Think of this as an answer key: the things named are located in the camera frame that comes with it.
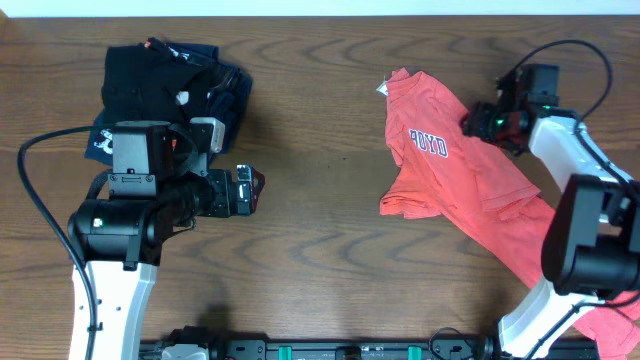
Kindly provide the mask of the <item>red t-shirt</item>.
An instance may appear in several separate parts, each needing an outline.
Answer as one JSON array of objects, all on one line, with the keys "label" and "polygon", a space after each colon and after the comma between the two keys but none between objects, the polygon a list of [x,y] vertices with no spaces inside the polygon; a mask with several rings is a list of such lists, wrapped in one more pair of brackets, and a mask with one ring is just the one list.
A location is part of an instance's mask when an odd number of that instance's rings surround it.
[{"label": "red t-shirt", "polygon": [[386,89],[385,140],[400,172],[381,214],[443,215],[533,286],[554,215],[539,189],[497,147],[463,135],[468,111],[436,78],[399,69]]}]

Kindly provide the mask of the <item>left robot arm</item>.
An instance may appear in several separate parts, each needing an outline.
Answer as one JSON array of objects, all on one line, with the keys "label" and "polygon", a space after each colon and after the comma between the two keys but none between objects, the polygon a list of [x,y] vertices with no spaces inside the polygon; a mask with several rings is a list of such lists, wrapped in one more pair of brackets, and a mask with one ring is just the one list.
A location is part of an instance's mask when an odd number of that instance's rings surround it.
[{"label": "left robot arm", "polygon": [[75,265],[72,359],[135,359],[163,243],[202,217],[249,216],[264,176],[249,165],[212,169],[223,125],[195,118],[119,122],[110,171],[98,175],[72,214]]}]

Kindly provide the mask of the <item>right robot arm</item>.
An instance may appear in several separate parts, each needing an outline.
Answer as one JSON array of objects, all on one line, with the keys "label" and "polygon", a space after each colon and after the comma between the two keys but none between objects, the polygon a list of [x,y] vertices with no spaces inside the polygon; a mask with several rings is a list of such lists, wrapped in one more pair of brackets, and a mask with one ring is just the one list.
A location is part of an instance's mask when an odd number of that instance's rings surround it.
[{"label": "right robot arm", "polygon": [[485,340],[481,359],[544,359],[553,343],[597,308],[639,289],[639,183],[591,139],[582,116],[562,108],[556,65],[517,65],[479,102],[464,135],[540,159],[562,192],[541,252],[542,277]]}]

